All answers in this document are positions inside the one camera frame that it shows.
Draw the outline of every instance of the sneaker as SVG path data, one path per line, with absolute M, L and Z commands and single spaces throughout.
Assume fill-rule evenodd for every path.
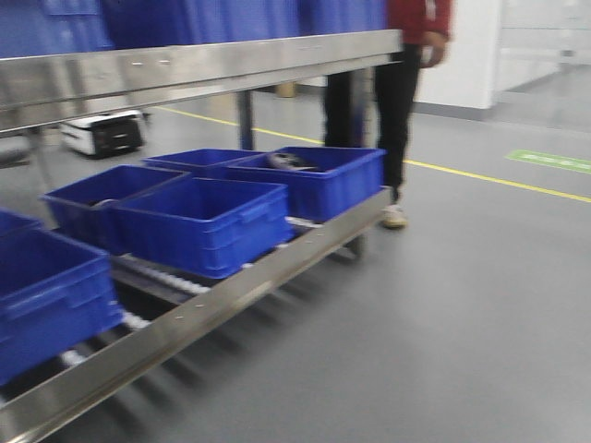
M 384 218 L 381 225 L 387 229 L 400 229 L 408 224 L 403 209 L 399 205 L 390 205 L 384 209 Z

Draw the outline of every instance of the metal shelf frame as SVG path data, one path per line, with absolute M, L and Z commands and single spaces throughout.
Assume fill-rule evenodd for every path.
M 26 129 L 40 150 L 38 128 L 87 115 L 138 109 L 227 92 L 238 95 L 244 149 L 254 149 L 249 91 L 281 82 L 355 71 L 352 132 L 363 137 L 366 68 L 391 62 L 400 31 L 383 30 L 261 42 L 150 48 L 0 60 L 0 133 Z M 0 442 L 32 443 L 88 411 L 151 367 L 183 350 L 258 299 L 357 238 L 390 201 L 384 189 L 205 294 L 189 298 L 79 365 L 0 405 Z M 154 281 L 117 266 L 114 278 L 144 287 Z

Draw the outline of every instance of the yellow floor line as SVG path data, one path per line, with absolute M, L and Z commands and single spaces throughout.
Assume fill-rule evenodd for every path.
M 511 186 L 511 187 L 518 187 L 519 189 L 527 189 L 528 191 L 540 192 L 542 194 L 548 194 L 548 195 L 555 196 L 555 197 L 569 198 L 571 200 L 578 200 L 578 201 L 584 201 L 585 203 L 591 203 L 590 197 L 577 196 L 576 194 L 569 194 L 567 192 L 556 191 L 554 189 L 546 189 L 545 187 L 526 185 L 525 183 L 514 182 L 513 180 L 504 180 L 502 178 L 495 178 L 495 177 L 489 177 L 487 175 L 482 175 L 482 174 L 469 173 L 466 171 L 460 171 L 458 169 L 446 168 L 445 166 L 439 166 L 437 164 L 417 162 L 415 160 L 406 160 L 405 162 L 408 164 L 412 164 L 414 166 L 420 166 L 422 168 L 429 168 L 429 169 L 433 169 L 435 171 L 441 171 L 443 173 L 449 173 L 449 174 L 461 175 L 464 177 L 476 178 L 478 180 L 483 180 L 485 182 L 497 183 L 499 185 L 506 185 L 506 186 Z
M 185 115 L 187 117 L 198 118 L 199 120 L 205 120 L 206 122 L 219 123 L 219 124 L 228 125 L 228 126 L 238 126 L 237 122 L 231 122 L 229 120 L 222 120 L 219 118 L 207 117 L 205 115 L 188 113 L 186 111 L 179 111 L 177 109 L 167 108 L 164 106 L 155 106 L 155 108 L 163 110 L 163 111 L 168 111 L 170 113 Z M 261 134 L 267 134 L 270 136 L 289 138 L 289 139 L 298 140 L 298 141 L 305 141 L 307 143 L 312 143 L 315 145 L 322 144 L 321 140 L 316 140 L 314 138 L 294 136 L 291 134 L 285 134 L 283 132 L 278 132 L 278 131 L 271 131 L 270 129 L 263 129 L 260 127 L 254 127 L 253 131 L 259 132 Z M 415 160 L 405 160 L 405 162 L 407 164 L 412 164 L 413 166 L 419 166 L 421 168 L 432 169 L 434 171 L 440 171 L 443 173 L 461 175 L 463 177 L 475 178 L 477 180 L 483 180 L 485 182 L 491 182 L 491 183 L 496 183 L 499 185 L 511 186 L 511 187 L 516 187 L 519 189 L 526 189 L 528 191 L 539 192 L 541 194 L 548 194 L 550 196 L 555 196 L 555 197 L 560 197 L 560 198 L 569 198 L 571 200 L 577 200 L 577 201 L 583 201 L 585 203 L 591 203 L 590 197 L 578 196 L 576 194 L 569 194 L 567 192 L 556 191 L 554 189 L 546 189 L 545 187 L 526 185 L 525 183 L 514 182 L 513 180 L 504 180 L 502 178 L 495 178 L 495 177 L 489 177 L 487 175 L 482 175 L 482 174 L 469 173 L 467 171 L 461 171 L 459 169 L 453 169 L 453 168 L 448 168 L 445 166 L 439 166 L 437 164 L 418 162 Z

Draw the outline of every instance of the green floor marking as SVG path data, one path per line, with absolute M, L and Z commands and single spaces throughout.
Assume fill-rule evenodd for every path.
M 507 159 L 517 160 L 519 162 L 530 162 L 554 168 L 568 169 L 578 173 L 591 174 L 591 161 L 572 159 L 560 155 L 545 154 L 544 152 L 534 152 L 532 150 L 514 150 L 507 156 Z

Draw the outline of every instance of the blue plastic crate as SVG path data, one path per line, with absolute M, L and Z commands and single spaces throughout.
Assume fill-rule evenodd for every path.
M 300 0 L 304 34 L 334 34 L 386 28 L 385 0 Z
M 293 235 L 285 186 L 195 178 L 114 208 L 136 257 L 225 278 Z
M 39 229 L 0 238 L 0 386 L 117 325 L 102 251 Z
M 0 237 L 17 233 L 23 229 L 39 228 L 41 221 L 0 208 Z
M 0 1 L 0 58 L 109 49 L 99 0 Z
M 288 185 L 290 215 L 324 222 L 380 191 L 383 150 L 283 148 L 314 163 L 321 172 L 273 169 L 266 157 L 228 168 L 228 178 Z
M 299 35 L 297 0 L 103 0 L 120 49 Z
M 102 0 L 118 49 L 201 43 L 194 0 Z
M 296 37 L 298 0 L 194 0 L 203 42 Z
M 113 205 L 189 177 L 190 174 L 178 171 L 120 165 L 56 189 L 42 199 L 59 224 L 60 232 L 119 255 L 126 250 L 111 217 Z
M 188 150 L 143 161 L 154 168 L 186 171 L 194 177 L 225 178 L 226 168 L 247 157 L 265 155 L 252 150 Z

